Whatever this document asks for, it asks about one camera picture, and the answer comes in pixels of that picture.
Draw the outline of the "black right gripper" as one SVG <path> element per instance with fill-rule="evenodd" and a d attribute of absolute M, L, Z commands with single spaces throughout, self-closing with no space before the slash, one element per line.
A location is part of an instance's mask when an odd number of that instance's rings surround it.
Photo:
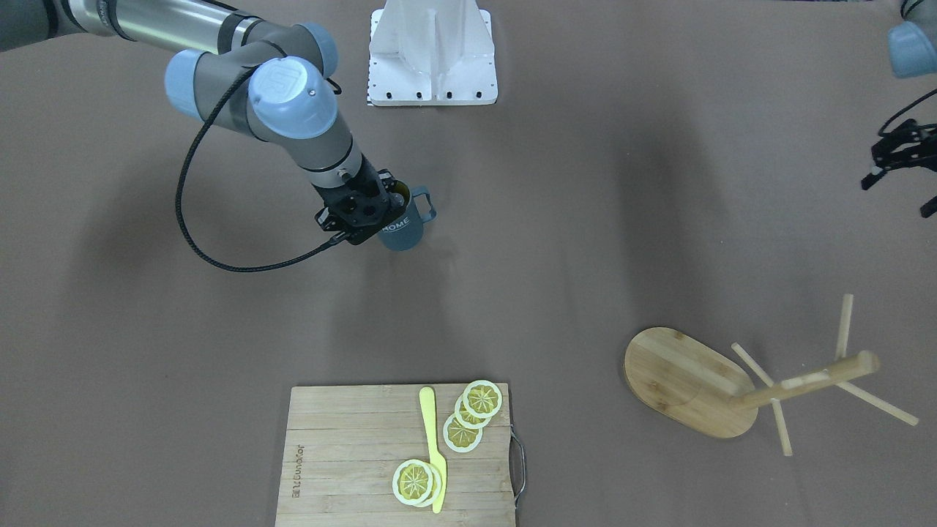
<path fill-rule="evenodd" d="M 324 207 L 316 214 L 322 231 L 335 231 L 349 244 L 361 244 L 402 219 L 411 203 L 411 188 L 391 171 L 377 170 L 363 160 L 355 176 L 332 189 L 315 184 Z"/>

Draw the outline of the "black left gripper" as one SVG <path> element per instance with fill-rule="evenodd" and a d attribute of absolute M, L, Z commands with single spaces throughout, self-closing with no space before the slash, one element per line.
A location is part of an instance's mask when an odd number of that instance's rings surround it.
<path fill-rule="evenodd" d="M 870 147 L 870 172 L 861 180 L 861 189 L 869 190 L 891 171 L 924 168 L 936 171 L 936 124 L 904 121 L 896 129 L 878 130 L 879 140 Z"/>

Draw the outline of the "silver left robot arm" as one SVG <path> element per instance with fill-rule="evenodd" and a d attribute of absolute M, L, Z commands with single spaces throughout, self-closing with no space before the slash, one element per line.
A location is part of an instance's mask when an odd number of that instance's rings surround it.
<path fill-rule="evenodd" d="M 910 79 L 934 74 L 936 71 L 936 6 L 934 1 L 903 1 L 899 6 L 901 23 L 888 31 L 888 56 L 892 73 L 897 79 Z M 887 118 L 870 147 L 873 166 L 860 181 L 869 190 L 888 173 L 900 169 L 924 168 L 935 171 L 936 124 L 908 118 L 892 126 L 897 119 L 915 107 L 934 99 L 935 89 L 911 101 Z"/>

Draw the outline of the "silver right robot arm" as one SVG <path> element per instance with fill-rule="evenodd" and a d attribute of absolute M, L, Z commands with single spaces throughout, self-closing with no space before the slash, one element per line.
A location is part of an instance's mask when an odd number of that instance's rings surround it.
<path fill-rule="evenodd" d="M 361 244 L 406 213 L 408 195 L 361 153 L 330 78 L 337 45 L 317 23 L 281 26 L 220 1 L 4 1 L 2 50 L 66 34 L 173 53 L 164 74 L 180 113 L 285 149 L 324 201 L 324 231 Z"/>

